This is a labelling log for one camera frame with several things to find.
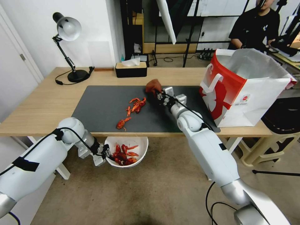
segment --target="bag handle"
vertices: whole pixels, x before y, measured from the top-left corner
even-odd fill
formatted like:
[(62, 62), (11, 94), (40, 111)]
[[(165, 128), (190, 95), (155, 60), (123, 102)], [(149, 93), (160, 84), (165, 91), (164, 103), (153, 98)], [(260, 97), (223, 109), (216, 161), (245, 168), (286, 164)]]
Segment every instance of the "bag handle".
[(203, 90), (206, 93), (210, 93), (214, 90), (217, 82), (220, 80), (223, 80), (223, 76), (221, 74), (216, 74), (215, 77), (213, 78), (211, 84), (208, 86), (205, 82), (207, 82), (207, 76), (209, 76), (209, 74), (207, 74), (208, 72), (211, 74), (213, 70), (213, 65), (210, 63), (207, 67), (206, 67), (206, 72), (205, 72), (205, 78), (203, 79), (203, 81), (200, 83), (200, 86), (203, 88)]

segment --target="lamp arm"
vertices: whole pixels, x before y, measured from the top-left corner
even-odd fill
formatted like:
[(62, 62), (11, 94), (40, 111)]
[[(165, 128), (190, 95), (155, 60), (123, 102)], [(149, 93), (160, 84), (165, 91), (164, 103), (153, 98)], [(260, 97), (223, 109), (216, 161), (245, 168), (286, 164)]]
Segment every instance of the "lamp arm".
[(76, 73), (76, 69), (75, 69), (75, 64), (72, 62), (72, 60), (65, 54), (65, 52), (63, 51), (62, 47), (60, 47), (59, 42), (62, 40), (62, 38), (60, 38), (58, 36), (58, 34), (56, 36), (54, 36), (52, 38), (54, 40), (54, 42), (56, 43), (57, 47), (59, 48), (59, 50), (62, 52), (63, 56), (65, 57), (65, 60), (67, 61), (67, 63), (69, 64), (69, 66), (72, 69), (73, 73)]

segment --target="lamp shade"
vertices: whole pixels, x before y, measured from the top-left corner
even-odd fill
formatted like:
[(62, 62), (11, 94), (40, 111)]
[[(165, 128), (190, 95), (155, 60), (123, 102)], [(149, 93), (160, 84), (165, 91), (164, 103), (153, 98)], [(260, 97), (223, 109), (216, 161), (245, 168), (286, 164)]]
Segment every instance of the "lamp shade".
[(53, 20), (57, 24), (57, 32), (65, 41), (76, 40), (81, 33), (81, 25), (78, 20), (72, 17), (64, 17), (61, 13), (55, 12)]

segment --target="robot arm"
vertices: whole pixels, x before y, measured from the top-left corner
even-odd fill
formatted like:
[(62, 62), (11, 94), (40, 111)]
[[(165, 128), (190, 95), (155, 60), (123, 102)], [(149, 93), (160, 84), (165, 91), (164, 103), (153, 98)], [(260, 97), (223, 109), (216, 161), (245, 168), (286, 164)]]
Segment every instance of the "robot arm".
[(235, 212), (237, 223), (290, 224), (267, 195), (241, 180), (237, 163), (218, 136), (212, 130), (203, 128), (204, 122), (199, 113), (187, 111), (184, 107), (187, 97), (173, 96), (173, 88), (168, 87), (157, 98), (176, 118), (179, 129), (187, 137), (190, 149), (207, 177), (216, 182), (231, 202), (242, 206)]
[(64, 119), (54, 132), (41, 138), (1, 173), (0, 218), (21, 198), (37, 190), (64, 161), (73, 145), (78, 147), (79, 157), (92, 155), (96, 166), (103, 164), (105, 157), (110, 155), (108, 146), (99, 144), (78, 119)]
[[(240, 179), (237, 164), (221, 140), (212, 130), (203, 127), (205, 122), (199, 113), (187, 110), (185, 95), (174, 97), (173, 88), (169, 87), (157, 97), (176, 118), (206, 175), (221, 187), (229, 200), (242, 206), (235, 212), (238, 224), (290, 224), (267, 195)], [(99, 144), (79, 120), (64, 119), (57, 129), (0, 173), (0, 218), (10, 212), (17, 201), (38, 189), (64, 161), (73, 145), (78, 147), (79, 157), (92, 155), (96, 166), (111, 157), (108, 146)]]

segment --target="white bucket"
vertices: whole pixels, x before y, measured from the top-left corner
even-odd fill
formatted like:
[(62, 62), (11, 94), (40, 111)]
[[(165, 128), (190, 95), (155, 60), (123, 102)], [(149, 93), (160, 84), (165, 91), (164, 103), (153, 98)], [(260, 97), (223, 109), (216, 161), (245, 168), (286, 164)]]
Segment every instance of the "white bucket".
[(126, 168), (126, 167), (133, 167), (139, 164), (144, 156), (146, 155), (147, 149), (148, 149), (148, 138), (147, 137), (107, 137), (105, 140), (105, 144), (109, 145), (109, 150), (111, 154), (114, 154), (116, 151), (116, 145), (117, 143), (120, 145), (120, 147), (124, 144), (127, 145), (128, 147), (138, 145), (138, 147), (128, 150), (129, 152), (134, 152), (137, 153), (138, 156), (135, 156), (137, 161), (131, 165), (128, 166), (120, 166), (118, 163), (115, 161), (112, 161), (109, 158), (106, 158), (109, 164), (115, 167), (120, 167), (120, 168)]

